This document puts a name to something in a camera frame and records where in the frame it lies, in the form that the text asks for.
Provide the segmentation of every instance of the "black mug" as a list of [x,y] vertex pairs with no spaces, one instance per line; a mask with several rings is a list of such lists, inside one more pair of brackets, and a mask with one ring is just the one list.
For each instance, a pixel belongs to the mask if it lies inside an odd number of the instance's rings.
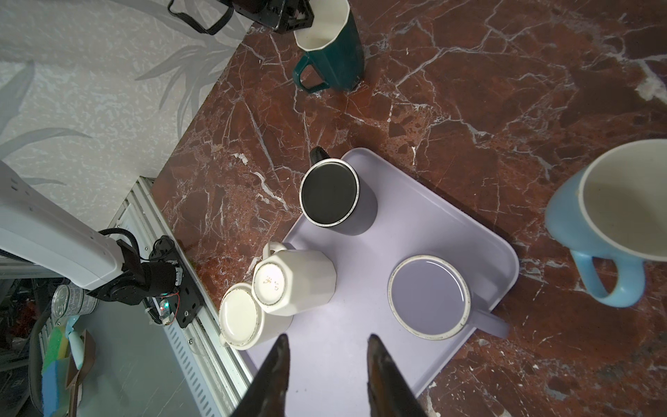
[[347,162],[330,157],[320,146],[310,151],[311,167],[299,189],[306,218],[321,228],[356,236],[378,215],[378,199]]

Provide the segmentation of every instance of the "mug rim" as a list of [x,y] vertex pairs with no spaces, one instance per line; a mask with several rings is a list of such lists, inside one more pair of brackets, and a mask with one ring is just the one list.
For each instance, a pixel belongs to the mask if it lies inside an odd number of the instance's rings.
[[[315,168],[317,168],[317,167],[319,167],[319,166],[321,166],[321,165],[324,165],[324,164],[326,164],[326,163],[338,163],[338,164],[340,164],[340,165],[344,165],[345,167],[347,167],[347,168],[352,172],[352,175],[354,176],[354,182],[355,182],[356,185],[357,185],[357,195],[355,196],[355,198],[354,198],[354,203],[352,204],[352,207],[350,208],[350,210],[348,211],[348,213],[347,213],[342,219],[340,219],[340,220],[338,220],[338,221],[336,221],[336,222],[334,222],[334,223],[329,223],[329,224],[317,223],[315,220],[313,220],[313,219],[310,218],[310,216],[308,215],[308,213],[305,212],[305,208],[303,208],[303,196],[302,196],[303,185],[305,184],[305,179],[308,178],[308,174],[310,174],[311,171],[312,171],[313,169],[315,169]],[[350,165],[350,164],[348,164],[347,162],[345,162],[344,160],[342,160],[342,159],[338,159],[338,158],[327,158],[327,159],[323,159],[323,160],[321,160],[320,162],[317,162],[315,165],[311,166],[311,167],[306,171],[305,175],[303,176],[303,179],[301,180],[301,185],[299,186],[299,205],[301,206],[301,213],[303,213],[303,215],[305,216],[305,218],[308,219],[309,222],[311,222],[312,224],[314,224],[314,225],[316,225],[316,226],[319,226],[319,227],[321,227],[321,228],[331,228],[331,227],[334,227],[334,226],[336,226],[337,224],[341,224],[341,223],[344,222],[348,217],[350,217],[350,216],[352,215],[352,212],[353,212],[354,209],[357,207],[357,203],[359,202],[359,191],[360,191],[359,176],[357,175],[357,171],[354,170],[354,168],[352,167],[352,165]]]
[[636,256],[637,258],[642,258],[645,260],[650,260],[650,261],[658,261],[658,262],[667,262],[667,256],[657,256],[657,255],[652,255],[652,254],[645,254],[643,252],[638,252],[636,250],[627,248],[626,246],[623,246],[613,240],[612,238],[609,238],[591,219],[590,215],[588,214],[588,210],[586,209],[586,204],[584,203],[584,186],[586,185],[586,181],[588,180],[589,175],[595,169],[596,166],[600,164],[603,160],[605,160],[607,157],[610,155],[616,153],[617,151],[620,151],[622,149],[626,149],[628,147],[633,147],[636,145],[642,145],[647,142],[664,142],[667,143],[667,139],[643,139],[643,140],[638,140],[634,142],[628,142],[624,143],[623,145],[617,146],[615,148],[609,149],[607,152],[603,153],[602,155],[598,156],[593,162],[590,163],[588,167],[584,169],[584,175],[582,175],[581,180],[579,181],[579,184],[577,186],[577,202],[579,205],[579,210],[582,212],[584,216],[584,220],[588,224],[588,226],[593,229],[593,232],[595,232],[596,235],[598,235],[602,240],[604,240],[606,243],[610,244],[613,248],[616,248],[620,250],[621,252],[626,252],[627,254]]
[[[392,296],[392,286],[394,285],[394,278],[396,277],[396,274],[398,271],[401,270],[405,265],[409,264],[410,262],[416,261],[416,260],[431,260],[434,262],[437,262],[439,264],[444,265],[447,267],[449,270],[451,270],[454,275],[455,279],[458,281],[459,285],[461,286],[461,289],[464,292],[464,298],[465,298],[465,303],[464,303],[464,311],[463,315],[461,316],[461,320],[457,324],[454,325],[451,329],[449,329],[447,332],[444,333],[439,333],[439,334],[428,334],[428,333],[422,333],[419,332],[412,327],[410,327],[407,323],[403,321],[401,316],[398,314],[396,311],[396,307],[394,306],[394,297]],[[445,261],[442,258],[439,258],[437,256],[432,256],[432,255],[415,255],[415,256],[410,256],[409,258],[403,260],[394,270],[392,271],[391,276],[389,277],[389,284],[387,286],[387,297],[389,298],[389,306],[392,309],[392,313],[394,314],[394,317],[398,322],[403,326],[407,331],[412,333],[413,335],[420,337],[422,339],[426,340],[445,340],[448,338],[451,338],[452,336],[456,335],[458,332],[463,330],[463,327],[466,325],[468,322],[468,318],[470,317],[470,310],[472,308],[472,302],[471,302],[471,297],[470,297],[470,289],[468,287],[468,283],[463,279],[463,276],[461,273],[449,262]]]
[[333,38],[329,39],[329,41],[328,41],[326,44],[322,45],[321,47],[318,47],[318,48],[305,48],[305,47],[302,47],[301,44],[299,44],[299,38],[297,37],[297,32],[310,30],[310,27],[304,27],[303,29],[297,29],[297,30],[294,31],[294,40],[296,41],[296,45],[297,45],[302,51],[305,51],[305,52],[321,51],[322,49],[324,49],[324,48],[326,48],[327,46],[331,45],[331,43],[333,43],[336,39],[338,39],[338,35],[340,35],[340,33],[343,31],[343,29],[345,28],[345,26],[348,24],[348,21],[350,20],[350,15],[352,14],[352,10],[350,9],[350,2],[347,1],[347,0],[345,0],[345,4],[346,4],[346,6],[347,6],[347,8],[348,8],[348,14],[346,15],[345,21],[343,22],[343,24],[341,25],[341,27],[338,29],[338,32],[336,33],[336,36],[334,36]]
[[253,297],[252,294],[252,286],[247,283],[247,282],[239,282],[231,287],[225,292],[225,295],[222,297],[222,301],[220,301],[220,307],[222,307],[222,303],[225,301],[225,298],[227,297],[228,294],[230,294],[232,291],[235,290],[242,290],[246,291],[250,298],[253,300],[253,303],[255,304],[255,310],[257,311],[257,321],[255,322],[255,329],[253,330],[253,334],[247,339],[246,342],[244,343],[234,343],[230,342],[227,340],[227,338],[224,337],[223,335],[223,323],[224,321],[222,320],[222,308],[218,310],[218,320],[220,322],[220,338],[225,341],[225,343],[229,344],[232,348],[235,348],[237,350],[245,350],[249,349],[252,346],[254,346],[257,341],[259,340],[259,337],[261,336],[262,330],[264,329],[264,315],[266,314],[264,310],[259,306],[259,303],[257,303],[257,300],[255,297]]

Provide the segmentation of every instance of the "leaf pattern wallpaper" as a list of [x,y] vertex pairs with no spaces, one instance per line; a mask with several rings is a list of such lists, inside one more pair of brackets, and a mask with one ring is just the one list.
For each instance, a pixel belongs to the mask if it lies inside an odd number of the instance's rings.
[[[155,177],[241,43],[168,0],[0,0],[0,159],[89,226],[106,228]],[[227,7],[176,1],[210,25]]]

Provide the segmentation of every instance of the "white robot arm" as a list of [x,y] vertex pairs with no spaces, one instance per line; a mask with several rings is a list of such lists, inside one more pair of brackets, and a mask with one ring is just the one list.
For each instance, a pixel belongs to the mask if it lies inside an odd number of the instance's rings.
[[166,262],[141,263],[139,254],[83,222],[25,183],[0,161],[0,249],[69,278],[105,301],[138,304],[174,291]]

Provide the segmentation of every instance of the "white mug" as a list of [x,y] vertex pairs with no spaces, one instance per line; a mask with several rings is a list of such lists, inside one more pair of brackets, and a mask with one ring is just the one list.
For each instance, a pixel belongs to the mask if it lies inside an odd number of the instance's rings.
[[263,311],[292,316],[329,302],[336,290],[336,269],[319,251],[289,250],[269,242],[252,282],[252,295]]
[[292,317],[265,313],[252,296],[247,282],[234,284],[222,297],[219,311],[220,342],[246,350],[284,333]]

